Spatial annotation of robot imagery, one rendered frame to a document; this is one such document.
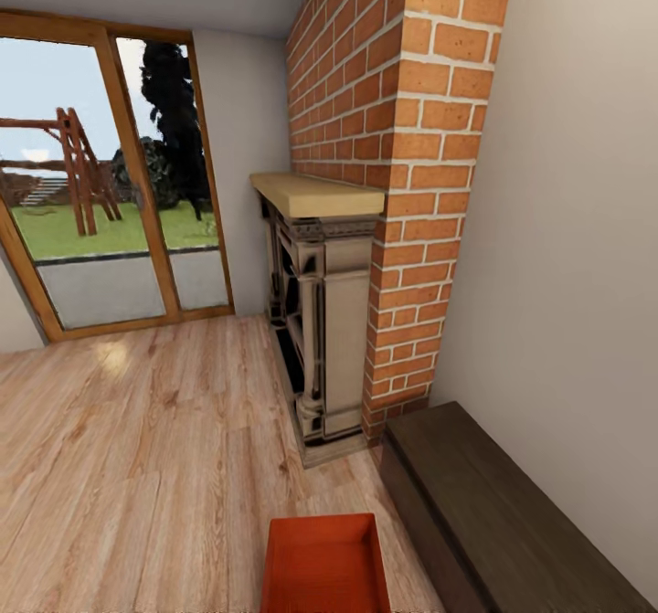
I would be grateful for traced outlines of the storage box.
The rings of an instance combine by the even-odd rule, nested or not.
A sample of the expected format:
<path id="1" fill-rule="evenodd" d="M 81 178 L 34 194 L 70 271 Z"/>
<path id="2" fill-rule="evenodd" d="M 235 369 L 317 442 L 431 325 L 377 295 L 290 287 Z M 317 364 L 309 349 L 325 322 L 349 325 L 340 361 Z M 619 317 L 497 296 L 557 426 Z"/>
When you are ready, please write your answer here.
<path id="1" fill-rule="evenodd" d="M 260 613 L 390 613 L 375 515 L 271 519 Z"/>

